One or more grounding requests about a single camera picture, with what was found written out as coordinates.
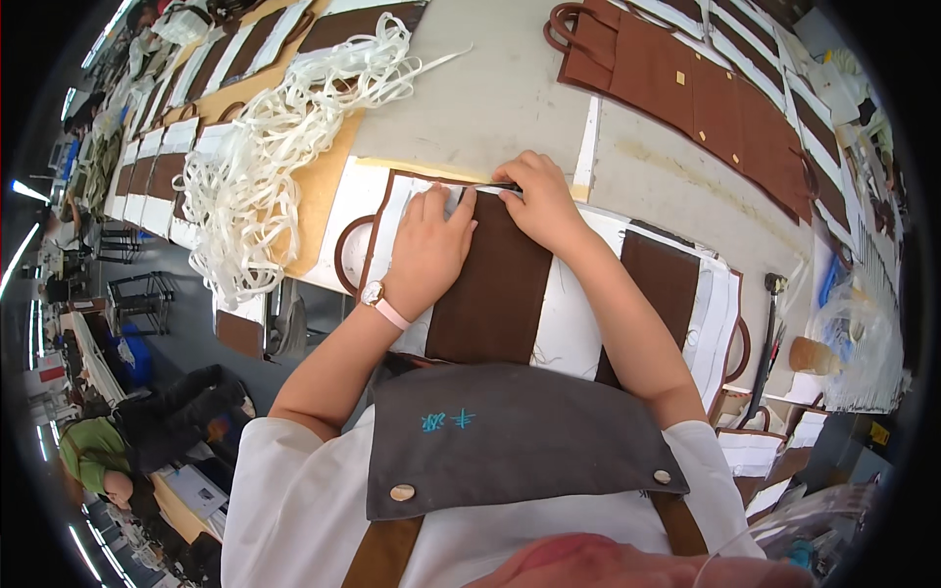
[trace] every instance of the gray apron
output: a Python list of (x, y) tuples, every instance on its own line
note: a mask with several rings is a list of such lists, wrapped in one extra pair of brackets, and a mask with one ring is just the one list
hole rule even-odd
[(371, 522), (343, 587), (397, 586), (428, 513), (630, 490), (650, 497), (674, 555), (707, 553), (683, 472), (632, 395), (513, 364), (405, 373), (375, 391)]

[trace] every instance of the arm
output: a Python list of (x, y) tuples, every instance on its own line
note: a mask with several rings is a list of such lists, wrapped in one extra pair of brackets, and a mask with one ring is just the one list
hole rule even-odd
[(661, 429), (708, 421), (676, 343), (621, 261), (579, 214), (562, 170), (547, 155), (524, 151), (497, 168), (523, 199), (502, 192), (517, 226), (571, 268), (598, 321), (601, 341), (621, 384), (651, 409)]
[[(409, 322), (455, 283), (471, 248), (476, 193), (469, 190), (445, 221), (447, 197), (439, 185), (416, 195), (395, 235), (385, 297)], [(401, 334), (378, 310), (357, 305), (288, 377), (268, 416), (299, 422), (323, 441), (337, 437), (373, 368)]]
[(134, 494), (134, 483), (131, 482), (131, 479), (128, 478), (127, 475), (119, 471), (107, 469), (104, 472), (102, 486), (109, 500), (124, 510), (130, 508), (127, 501), (130, 500), (131, 495)]

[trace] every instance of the hand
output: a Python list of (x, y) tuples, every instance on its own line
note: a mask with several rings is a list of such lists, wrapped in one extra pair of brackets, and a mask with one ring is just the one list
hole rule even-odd
[(500, 193), (506, 211), (530, 239), (559, 258), (594, 234), (572, 201), (562, 169), (548, 155), (524, 151), (497, 167), (493, 179), (519, 184), (522, 199), (507, 190)]
[(436, 183), (408, 203), (392, 246), (392, 266), (383, 278), (385, 297), (413, 322), (455, 283), (477, 227), (477, 192), (468, 188), (455, 213), (444, 220), (448, 189)]

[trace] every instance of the wristwatch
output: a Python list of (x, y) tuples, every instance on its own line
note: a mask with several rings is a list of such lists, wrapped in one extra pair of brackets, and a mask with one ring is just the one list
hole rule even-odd
[(363, 287), (359, 300), (366, 306), (371, 306), (378, 310), (382, 313), (382, 316), (389, 319), (389, 322), (393, 325), (398, 326), (402, 330), (408, 329), (411, 323), (402, 318), (402, 315), (386, 301), (385, 294), (385, 284), (379, 280), (371, 281)]

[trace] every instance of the white thread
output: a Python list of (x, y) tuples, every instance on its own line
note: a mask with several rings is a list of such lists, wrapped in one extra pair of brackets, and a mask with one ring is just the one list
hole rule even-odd
[[(302, 57), (279, 86), (255, 96), (223, 139), (224, 152), (186, 155), (173, 186), (185, 193), (187, 219), (200, 227), (189, 263), (230, 310), (273, 290), (297, 259), (301, 190), (291, 173), (330, 149), (354, 110), (411, 96), (412, 78), (471, 49), (423, 64), (406, 55), (410, 38), (401, 20), (383, 13), (375, 36)], [(271, 244), (286, 231), (287, 251), (272, 259)]]

